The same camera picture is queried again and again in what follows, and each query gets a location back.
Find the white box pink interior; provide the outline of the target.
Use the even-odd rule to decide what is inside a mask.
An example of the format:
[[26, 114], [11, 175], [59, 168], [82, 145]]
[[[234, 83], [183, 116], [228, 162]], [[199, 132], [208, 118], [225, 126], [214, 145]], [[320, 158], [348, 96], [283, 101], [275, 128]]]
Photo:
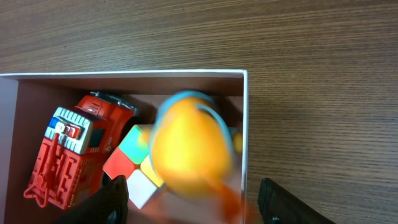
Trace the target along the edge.
[[234, 69], [120, 72], [3, 73], [1, 75], [1, 222], [52, 223], [63, 216], [23, 197], [45, 127], [59, 106], [89, 91], [121, 95], [140, 107], [144, 122], [168, 96], [198, 90], [217, 99], [226, 122], [248, 135], [248, 73]]

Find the colourful puzzle cube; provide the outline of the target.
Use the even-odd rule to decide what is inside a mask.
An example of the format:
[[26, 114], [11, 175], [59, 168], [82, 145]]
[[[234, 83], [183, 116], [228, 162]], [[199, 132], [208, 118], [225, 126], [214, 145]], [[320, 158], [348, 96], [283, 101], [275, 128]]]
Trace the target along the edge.
[[145, 133], [151, 129], [150, 124], [134, 125], [103, 166], [110, 179], [125, 176], [129, 200], [138, 209], [142, 209], [165, 185], [150, 162]]

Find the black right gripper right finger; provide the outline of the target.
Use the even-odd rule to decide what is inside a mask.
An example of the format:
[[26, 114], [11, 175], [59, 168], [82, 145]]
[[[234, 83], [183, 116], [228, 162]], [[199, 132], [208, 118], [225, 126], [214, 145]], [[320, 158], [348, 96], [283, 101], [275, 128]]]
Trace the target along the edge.
[[269, 178], [261, 180], [257, 204], [264, 224], [335, 224]]

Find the red toy fire truck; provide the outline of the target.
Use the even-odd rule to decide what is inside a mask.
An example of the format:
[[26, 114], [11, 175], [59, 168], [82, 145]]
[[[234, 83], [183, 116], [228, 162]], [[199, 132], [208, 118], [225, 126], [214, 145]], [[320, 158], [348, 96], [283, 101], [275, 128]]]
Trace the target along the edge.
[[127, 99], [92, 91], [52, 115], [23, 196], [67, 210], [102, 186], [103, 166], [138, 108]]

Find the yellow duck toy blue hat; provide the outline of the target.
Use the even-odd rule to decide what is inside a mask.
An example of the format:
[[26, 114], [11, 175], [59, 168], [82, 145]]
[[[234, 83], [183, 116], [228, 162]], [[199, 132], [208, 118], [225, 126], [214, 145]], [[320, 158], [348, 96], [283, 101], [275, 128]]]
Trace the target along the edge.
[[235, 223], [245, 202], [228, 184], [243, 150], [243, 135], [230, 128], [214, 99], [196, 90], [180, 91], [157, 110], [152, 129], [142, 132], [149, 162], [172, 193], [188, 200], [214, 198], [220, 217]]

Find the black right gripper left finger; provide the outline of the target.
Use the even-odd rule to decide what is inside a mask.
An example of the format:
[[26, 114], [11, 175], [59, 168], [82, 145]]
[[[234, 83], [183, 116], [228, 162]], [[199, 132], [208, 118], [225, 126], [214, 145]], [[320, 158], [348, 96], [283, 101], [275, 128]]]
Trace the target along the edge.
[[119, 175], [53, 224], [125, 224], [128, 214], [126, 177]]

